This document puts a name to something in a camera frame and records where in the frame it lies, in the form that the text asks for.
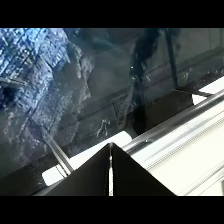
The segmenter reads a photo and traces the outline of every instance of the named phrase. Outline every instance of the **dirty glass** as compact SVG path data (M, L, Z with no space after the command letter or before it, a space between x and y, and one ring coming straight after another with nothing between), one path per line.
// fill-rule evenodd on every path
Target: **dirty glass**
M224 74L222 39L221 28L0 28L0 178L22 169L33 194L58 164L49 136L70 158L193 106Z

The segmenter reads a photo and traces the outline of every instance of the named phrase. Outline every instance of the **black object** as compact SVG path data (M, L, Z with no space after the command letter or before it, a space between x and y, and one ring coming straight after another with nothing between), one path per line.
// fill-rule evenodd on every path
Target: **black object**
M114 143L107 144L46 196L108 196L110 158L114 196L175 196Z

